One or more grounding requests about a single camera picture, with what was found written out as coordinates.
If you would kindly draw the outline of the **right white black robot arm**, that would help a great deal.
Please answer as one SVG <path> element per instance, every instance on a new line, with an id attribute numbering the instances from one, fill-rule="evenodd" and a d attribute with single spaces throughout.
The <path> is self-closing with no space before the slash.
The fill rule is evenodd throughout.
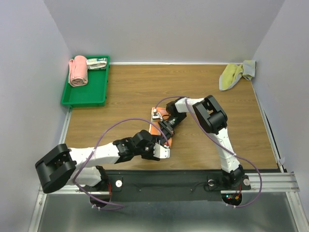
<path id="1" fill-rule="evenodd" d="M 168 139 L 173 137 L 175 128 L 189 113 L 206 136 L 216 144 L 223 173 L 223 185 L 228 189 L 239 185 L 245 172 L 229 140 L 227 114 L 218 101 L 212 95 L 199 99 L 179 97 L 166 105 L 166 112 L 168 118 L 158 121 L 165 136 Z"/>

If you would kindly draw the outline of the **yellow green towel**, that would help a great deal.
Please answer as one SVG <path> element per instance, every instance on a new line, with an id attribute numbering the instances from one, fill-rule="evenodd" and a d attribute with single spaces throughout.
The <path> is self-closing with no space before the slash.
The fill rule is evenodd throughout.
<path id="1" fill-rule="evenodd" d="M 243 65 L 229 63 L 219 77 L 219 90 L 226 91 L 235 86 L 243 73 Z"/>

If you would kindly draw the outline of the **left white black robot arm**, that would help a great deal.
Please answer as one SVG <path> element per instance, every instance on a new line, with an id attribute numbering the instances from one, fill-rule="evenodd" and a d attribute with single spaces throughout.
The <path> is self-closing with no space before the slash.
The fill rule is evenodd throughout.
<path id="1" fill-rule="evenodd" d="M 56 192 L 74 182 L 103 190 L 108 179 L 102 175 L 99 165 L 127 162 L 135 156 L 160 160 L 166 155 L 159 137 L 141 130 L 133 137 L 96 148 L 69 148 L 59 144 L 36 162 L 35 168 L 44 193 Z"/>

